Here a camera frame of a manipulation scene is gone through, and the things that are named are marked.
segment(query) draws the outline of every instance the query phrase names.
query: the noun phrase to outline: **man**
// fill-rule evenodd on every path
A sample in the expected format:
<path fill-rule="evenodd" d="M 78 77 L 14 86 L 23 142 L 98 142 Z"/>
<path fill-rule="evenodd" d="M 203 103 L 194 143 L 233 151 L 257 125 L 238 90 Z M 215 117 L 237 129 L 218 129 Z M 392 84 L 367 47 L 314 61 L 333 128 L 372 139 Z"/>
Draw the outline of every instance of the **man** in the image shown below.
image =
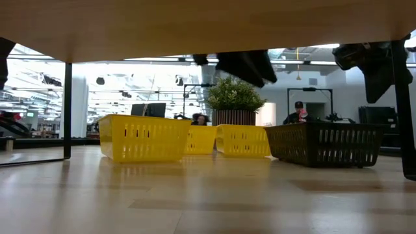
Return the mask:
<path fill-rule="evenodd" d="M 296 112 L 290 114 L 288 117 L 286 117 L 285 121 L 283 121 L 283 124 L 293 124 L 293 123 L 299 123 L 299 114 L 302 112 L 302 110 L 304 109 L 304 104 L 301 101 L 297 101 L 296 103 L 294 103 L 294 109 L 296 110 Z M 310 122 L 312 120 L 312 117 L 310 117 L 309 115 L 306 115 L 304 117 L 302 117 L 303 120 L 305 120 L 305 122 Z"/>

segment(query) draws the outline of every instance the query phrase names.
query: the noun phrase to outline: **yellow plastic basket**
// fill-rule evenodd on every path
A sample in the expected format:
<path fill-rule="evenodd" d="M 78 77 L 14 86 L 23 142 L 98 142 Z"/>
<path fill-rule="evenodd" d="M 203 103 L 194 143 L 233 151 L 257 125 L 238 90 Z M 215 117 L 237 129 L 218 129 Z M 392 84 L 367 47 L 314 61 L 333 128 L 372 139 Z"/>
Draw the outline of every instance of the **yellow plastic basket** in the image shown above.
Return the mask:
<path fill-rule="evenodd" d="M 186 153 L 211 154 L 214 150 L 216 127 L 191 126 L 188 133 Z"/>
<path fill-rule="evenodd" d="M 110 114 L 99 120 L 101 152 L 117 163 L 180 160 L 190 123 Z"/>
<path fill-rule="evenodd" d="M 224 155 L 264 157 L 271 155 L 263 127 L 247 125 L 219 125 L 216 149 Z"/>

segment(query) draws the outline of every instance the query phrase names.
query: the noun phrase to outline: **wooden floor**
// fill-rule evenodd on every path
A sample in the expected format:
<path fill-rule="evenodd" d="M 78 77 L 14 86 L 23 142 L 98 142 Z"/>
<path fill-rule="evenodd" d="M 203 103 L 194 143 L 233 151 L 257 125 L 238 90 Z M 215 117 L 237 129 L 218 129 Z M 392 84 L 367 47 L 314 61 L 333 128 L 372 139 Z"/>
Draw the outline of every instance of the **wooden floor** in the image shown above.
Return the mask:
<path fill-rule="evenodd" d="M 83 146 L 68 161 L 0 168 L 0 183 L 4 234 L 416 233 L 416 183 L 392 157 L 364 169 L 210 155 L 119 165 Z"/>

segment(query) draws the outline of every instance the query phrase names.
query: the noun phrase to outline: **person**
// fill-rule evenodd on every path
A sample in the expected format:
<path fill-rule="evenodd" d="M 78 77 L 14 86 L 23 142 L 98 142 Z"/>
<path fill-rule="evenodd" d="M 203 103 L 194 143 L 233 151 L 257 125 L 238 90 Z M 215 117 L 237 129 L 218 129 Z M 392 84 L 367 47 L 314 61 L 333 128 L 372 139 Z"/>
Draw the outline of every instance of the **person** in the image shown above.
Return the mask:
<path fill-rule="evenodd" d="M 208 116 L 203 114 L 193 114 L 192 119 L 192 125 L 206 126 L 209 122 Z"/>
<path fill-rule="evenodd" d="M 294 109 L 296 110 L 296 112 L 286 117 L 285 121 L 283 121 L 283 124 L 299 123 L 301 118 L 301 112 L 306 113 L 306 111 L 304 110 L 304 103 L 302 103 L 301 101 L 297 101 L 296 103 L 294 103 Z M 306 115 L 302 117 L 302 120 L 303 122 L 310 122 L 312 120 L 312 117 L 310 115 Z"/>

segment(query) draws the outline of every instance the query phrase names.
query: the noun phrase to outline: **black metal table leg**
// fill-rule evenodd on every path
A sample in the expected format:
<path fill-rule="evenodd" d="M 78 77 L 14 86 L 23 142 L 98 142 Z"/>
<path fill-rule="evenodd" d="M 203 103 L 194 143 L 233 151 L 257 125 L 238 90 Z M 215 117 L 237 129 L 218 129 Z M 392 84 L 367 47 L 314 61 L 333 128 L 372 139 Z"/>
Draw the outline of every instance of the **black metal table leg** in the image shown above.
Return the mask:
<path fill-rule="evenodd" d="M 72 64 L 65 64 L 64 83 L 64 159 L 71 158 Z"/>
<path fill-rule="evenodd" d="M 398 130 L 400 133 L 401 155 L 404 177 L 416 181 L 416 151 L 413 137 L 413 124 L 411 120 L 411 106 L 409 94 L 408 72 L 403 66 L 406 65 L 406 57 L 401 53 L 405 53 L 403 49 L 395 49 L 399 47 L 398 42 L 392 42 L 393 53 L 393 79 L 396 88 Z"/>

